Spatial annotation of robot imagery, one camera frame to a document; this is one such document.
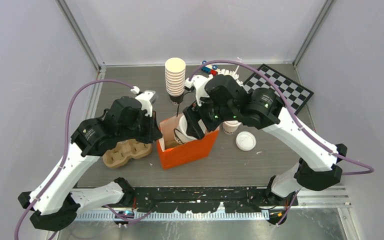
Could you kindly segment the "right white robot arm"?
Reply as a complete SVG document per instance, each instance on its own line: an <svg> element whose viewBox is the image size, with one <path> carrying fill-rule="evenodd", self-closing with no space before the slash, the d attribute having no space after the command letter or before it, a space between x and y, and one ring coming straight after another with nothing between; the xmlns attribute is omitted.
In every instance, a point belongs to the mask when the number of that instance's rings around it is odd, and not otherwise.
<svg viewBox="0 0 384 240"><path fill-rule="evenodd" d="M195 92L195 101L183 110L181 132L191 140L201 140L221 123L238 121L262 130L286 144L299 155L291 169L273 176L265 191L271 205L279 205L288 195L302 188L322 191L341 180L340 157L344 144L331 144L288 111L271 88L247 92L230 75L196 75L185 80L185 88Z"/></svg>

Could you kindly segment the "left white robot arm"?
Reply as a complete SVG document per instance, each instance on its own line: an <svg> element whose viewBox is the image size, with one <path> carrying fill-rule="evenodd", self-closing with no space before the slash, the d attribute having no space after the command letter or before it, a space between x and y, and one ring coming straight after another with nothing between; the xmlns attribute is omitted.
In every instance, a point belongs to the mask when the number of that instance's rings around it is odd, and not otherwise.
<svg viewBox="0 0 384 240"><path fill-rule="evenodd" d="M151 144L162 137L153 103L154 91L116 99L103 115L82 121L71 135L61 160L34 191L22 192L18 201L31 210L30 221L39 230L57 232L83 212L109 205L128 207L134 189L122 177L92 189L73 193L72 188L105 152L120 142L136 140Z"/></svg>

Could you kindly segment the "stack of paper cups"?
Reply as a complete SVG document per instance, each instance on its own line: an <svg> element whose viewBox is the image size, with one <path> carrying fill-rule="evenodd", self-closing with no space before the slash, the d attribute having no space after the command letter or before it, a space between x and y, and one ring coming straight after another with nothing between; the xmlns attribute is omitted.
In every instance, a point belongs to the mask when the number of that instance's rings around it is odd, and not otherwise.
<svg viewBox="0 0 384 240"><path fill-rule="evenodd" d="M179 57L172 57L166 60L164 68L166 91L172 103L179 105L184 98L186 63Z"/></svg>

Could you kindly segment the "orange paper bag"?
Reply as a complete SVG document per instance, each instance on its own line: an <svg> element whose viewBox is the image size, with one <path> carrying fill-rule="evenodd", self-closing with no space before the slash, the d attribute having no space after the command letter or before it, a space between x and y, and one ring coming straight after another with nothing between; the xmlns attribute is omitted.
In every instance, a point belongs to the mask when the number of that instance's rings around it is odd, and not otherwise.
<svg viewBox="0 0 384 240"><path fill-rule="evenodd" d="M208 157L220 132L220 127L217 127L212 132L206 132L205 137L201 140L194 140L174 148L165 149L166 141L175 141L174 129L178 126L181 116L180 113L179 116L174 115L159 123L162 138L156 142L156 149L164 170Z"/></svg>

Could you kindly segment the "white paper coffee cup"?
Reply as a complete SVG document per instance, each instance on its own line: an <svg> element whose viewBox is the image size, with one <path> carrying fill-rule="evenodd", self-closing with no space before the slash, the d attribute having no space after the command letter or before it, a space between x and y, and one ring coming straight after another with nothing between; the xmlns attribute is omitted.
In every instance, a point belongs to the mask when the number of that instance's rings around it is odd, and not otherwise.
<svg viewBox="0 0 384 240"><path fill-rule="evenodd" d="M173 130L174 140L179 145L184 145L186 143L197 140L193 136L187 135L187 120L184 115L179 118L177 127Z"/></svg>
<svg viewBox="0 0 384 240"><path fill-rule="evenodd" d="M222 123L223 132L227 135L232 135L238 130L241 124L242 123L237 120L224 121Z"/></svg>

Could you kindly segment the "stack of white lids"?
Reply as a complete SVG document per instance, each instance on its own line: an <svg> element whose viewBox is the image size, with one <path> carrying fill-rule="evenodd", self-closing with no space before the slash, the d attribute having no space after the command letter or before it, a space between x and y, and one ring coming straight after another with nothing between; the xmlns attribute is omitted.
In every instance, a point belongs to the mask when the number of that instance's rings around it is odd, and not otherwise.
<svg viewBox="0 0 384 240"><path fill-rule="evenodd" d="M248 131L241 131L235 139L237 147L242 151L251 151L257 144L255 136Z"/></svg>

